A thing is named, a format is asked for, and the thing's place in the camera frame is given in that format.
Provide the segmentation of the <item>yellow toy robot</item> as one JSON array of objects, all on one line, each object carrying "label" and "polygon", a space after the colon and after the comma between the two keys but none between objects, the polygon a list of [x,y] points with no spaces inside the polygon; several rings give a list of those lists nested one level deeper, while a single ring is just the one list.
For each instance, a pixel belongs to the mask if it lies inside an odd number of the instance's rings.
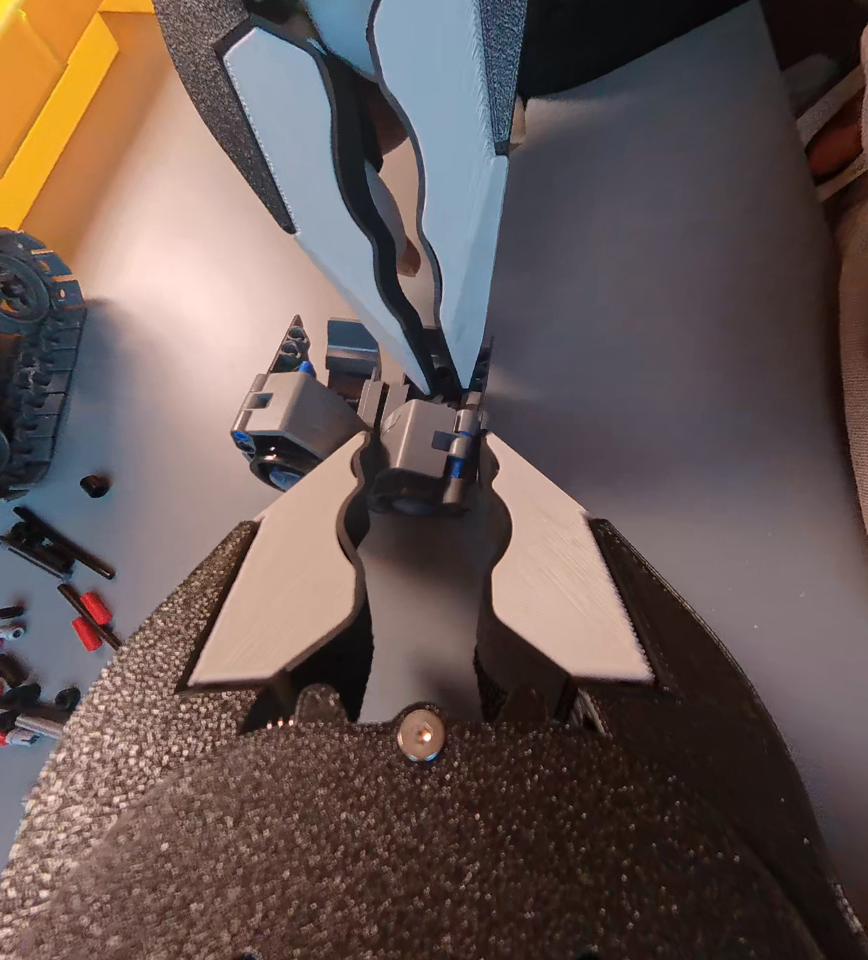
[{"label": "yellow toy robot", "polygon": [[87,317],[63,259],[0,228],[0,501],[24,497],[48,473]]}]

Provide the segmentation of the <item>black long beam piece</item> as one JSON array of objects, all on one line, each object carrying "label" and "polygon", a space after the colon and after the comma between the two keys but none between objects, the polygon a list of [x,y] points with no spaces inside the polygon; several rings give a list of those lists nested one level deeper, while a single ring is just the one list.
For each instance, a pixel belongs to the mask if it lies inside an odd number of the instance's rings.
[{"label": "black long beam piece", "polygon": [[33,510],[16,507],[13,512],[20,521],[5,534],[0,534],[3,548],[62,582],[71,581],[78,563],[108,581],[115,579],[113,567],[62,534]]}]

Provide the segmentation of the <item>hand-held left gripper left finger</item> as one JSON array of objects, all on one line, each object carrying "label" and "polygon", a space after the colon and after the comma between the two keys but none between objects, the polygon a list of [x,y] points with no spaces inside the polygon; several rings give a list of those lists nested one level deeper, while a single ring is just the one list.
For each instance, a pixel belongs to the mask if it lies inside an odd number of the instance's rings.
[{"label": "hand-held left gripper left finger", "polygon": [[258,687],[352,626],[366,601],[357,547],[369,530],[361,431],[259,518],[188,678],[192,690]]}]

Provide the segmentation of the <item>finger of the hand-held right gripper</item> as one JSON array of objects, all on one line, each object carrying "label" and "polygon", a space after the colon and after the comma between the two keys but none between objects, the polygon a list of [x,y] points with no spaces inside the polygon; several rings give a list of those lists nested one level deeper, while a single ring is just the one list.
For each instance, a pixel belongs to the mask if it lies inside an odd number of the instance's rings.
[{"label": "finger of the hand-held right gripper", "polygon": [[418,237],[466,389],[484,336],[509,167],[511,3],[376,2],[369,45],[415,149]]},{"label": "finger of the hand-held right gripper", "polygon": [[295,227],[296,241],[419,389],[436,377],[371,194],[352,71],[311,40],[251,27],[224,69]]}]

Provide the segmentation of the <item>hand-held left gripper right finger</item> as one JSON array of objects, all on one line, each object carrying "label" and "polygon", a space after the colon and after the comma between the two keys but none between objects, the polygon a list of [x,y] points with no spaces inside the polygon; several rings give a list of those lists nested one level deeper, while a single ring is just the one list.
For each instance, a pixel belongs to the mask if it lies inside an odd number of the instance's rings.
[{"label": "hand-held left gripper right finger", "polygon": [[653,683],[585,509],[496,434],[482,446],[499,556],[477,654],[500,685]]}]

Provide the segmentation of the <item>grey desk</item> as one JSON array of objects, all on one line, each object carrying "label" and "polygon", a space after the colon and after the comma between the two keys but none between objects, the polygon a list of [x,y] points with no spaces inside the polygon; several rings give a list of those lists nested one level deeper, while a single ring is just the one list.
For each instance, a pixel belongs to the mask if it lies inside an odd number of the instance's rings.
[{"label": "grey desk", "polygon": [[[344,301],[189,102],[152,17],[26,228],[91,302],[24,504],[116,568],[130,634],[275,493],[228,431],[286,325]],[[490,302],[489,425],[609,519],[715,630],[791,744],[868,929],[868,541],[830,235],[757,2],[532,102]],[[110,477],[103,498],[79,486]]]}]

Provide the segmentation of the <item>person's right hand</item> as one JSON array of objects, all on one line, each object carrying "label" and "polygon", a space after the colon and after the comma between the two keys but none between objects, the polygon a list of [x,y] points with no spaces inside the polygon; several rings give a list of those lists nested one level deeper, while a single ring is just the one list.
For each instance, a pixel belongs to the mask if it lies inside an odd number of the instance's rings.
[{"label": "person's right hand", "polygon": [[[356,80],[356,87],[374,130],[380,156],[384,157],[404,142],[407,137],[406,130],[390,103],[383,96],[380,87],[364,78],[358,77]],[[421,255],[405,232],[404,222],[393,195],[378,176],[371,181],[370,190],[394,239],[398,258],[397,272],[403,277],[416,277],[421,269]]]}]

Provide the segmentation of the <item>large yellow storage bin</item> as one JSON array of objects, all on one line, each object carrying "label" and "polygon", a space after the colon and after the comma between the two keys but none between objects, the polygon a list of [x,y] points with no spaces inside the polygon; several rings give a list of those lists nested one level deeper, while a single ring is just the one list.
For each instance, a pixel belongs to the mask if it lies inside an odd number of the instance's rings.
[{"label": "large yellow storage bin", "polygon": [[21,226],[114,62],[115,8],[0,1],[0,227]]}]

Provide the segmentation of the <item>black wrist rest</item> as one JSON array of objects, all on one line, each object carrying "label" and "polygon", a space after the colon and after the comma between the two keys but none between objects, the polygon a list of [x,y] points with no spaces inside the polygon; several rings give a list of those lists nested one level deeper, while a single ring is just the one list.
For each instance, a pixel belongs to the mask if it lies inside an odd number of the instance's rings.
[{"label": "black wrist rest", "polygon": [[517,93],[572,90],[740,6],[740,1],[530,1]]}]

